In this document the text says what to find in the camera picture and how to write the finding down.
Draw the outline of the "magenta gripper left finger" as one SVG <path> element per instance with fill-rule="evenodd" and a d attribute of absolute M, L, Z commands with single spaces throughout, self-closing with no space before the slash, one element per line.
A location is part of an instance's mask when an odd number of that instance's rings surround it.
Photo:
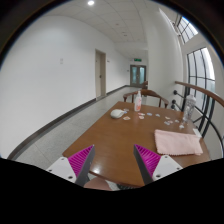
<path fill-rule="evenodd" d="M 83 187 L 95 156 L 95 146 L 91 145 L 70 157 L 60 157 L 47 171 Z"/>

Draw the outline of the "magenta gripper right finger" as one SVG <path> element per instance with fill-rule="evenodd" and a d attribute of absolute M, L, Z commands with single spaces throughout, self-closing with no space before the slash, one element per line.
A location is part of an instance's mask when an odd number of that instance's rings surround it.
<path fill-rule="evenodd" d="M 145 185 L 182 169 L 170 156 L 160 156 L 137 144 L 134 145 L 133 153 Z"/>

